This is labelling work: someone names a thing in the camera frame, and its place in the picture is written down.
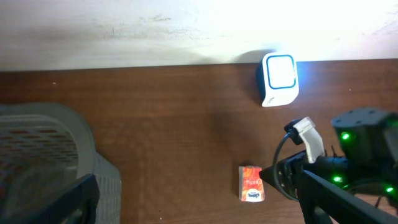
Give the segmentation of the orange white packet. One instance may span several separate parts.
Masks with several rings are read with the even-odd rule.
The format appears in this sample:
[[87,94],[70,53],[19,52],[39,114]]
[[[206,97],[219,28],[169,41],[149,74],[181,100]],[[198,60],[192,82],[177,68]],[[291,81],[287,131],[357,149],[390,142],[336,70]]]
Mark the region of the orange white packet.
[[261,170],[258,166],[239,166],[240,201],[257,203],[264,200],[264,184],[259,176]]

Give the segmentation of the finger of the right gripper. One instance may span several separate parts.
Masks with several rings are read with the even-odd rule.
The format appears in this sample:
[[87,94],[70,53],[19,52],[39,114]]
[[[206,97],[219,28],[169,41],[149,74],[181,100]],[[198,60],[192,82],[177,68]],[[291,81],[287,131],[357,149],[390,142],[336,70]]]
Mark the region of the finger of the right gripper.
[[272,186],[273,188],[277,189],[276,180],[279,180],[279,175],[277,169],[274,166],[270,166],[266,169],[263,169],[259,172],[260,179]]

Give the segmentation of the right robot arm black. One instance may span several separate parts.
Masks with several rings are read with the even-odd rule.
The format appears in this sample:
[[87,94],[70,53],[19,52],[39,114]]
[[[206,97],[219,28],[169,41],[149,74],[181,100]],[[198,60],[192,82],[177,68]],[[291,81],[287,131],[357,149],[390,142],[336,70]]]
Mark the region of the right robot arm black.
[[297,200],[300,175],[309,171],[351,194],[385,197],[396,207],[397,113],[358,108],[331,124],[343,155],[328,156],[309,117],[295,119],[285,125],[272,165],[259,172],[261,180]]

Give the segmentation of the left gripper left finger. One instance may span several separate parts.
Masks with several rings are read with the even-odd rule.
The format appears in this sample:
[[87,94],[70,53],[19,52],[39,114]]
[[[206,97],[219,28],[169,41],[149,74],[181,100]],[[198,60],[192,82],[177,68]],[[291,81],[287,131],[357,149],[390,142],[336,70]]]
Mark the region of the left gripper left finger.
[[86,174],[1,223],[95,223],[99,199],[96,177]]

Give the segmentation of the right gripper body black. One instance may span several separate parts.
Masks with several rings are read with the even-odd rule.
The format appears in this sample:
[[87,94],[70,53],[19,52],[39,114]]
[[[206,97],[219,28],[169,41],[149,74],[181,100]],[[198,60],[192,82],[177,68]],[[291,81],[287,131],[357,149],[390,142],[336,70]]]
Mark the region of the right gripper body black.
[[302,199],[329,199],[330,188],[324,178],[330,176],[330,158],[320,156],[311,164],[307,153],[299,152],[278,162],[278,190],[287,199],[298,199],[297,188],[302,190]]

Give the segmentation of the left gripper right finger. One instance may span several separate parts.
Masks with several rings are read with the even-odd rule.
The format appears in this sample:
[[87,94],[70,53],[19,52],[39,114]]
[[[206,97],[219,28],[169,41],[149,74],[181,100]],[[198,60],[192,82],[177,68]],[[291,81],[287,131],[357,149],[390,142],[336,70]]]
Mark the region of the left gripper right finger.
[[300,175],[297,196],[305,223],[397,223],[397,217],[306,170]]

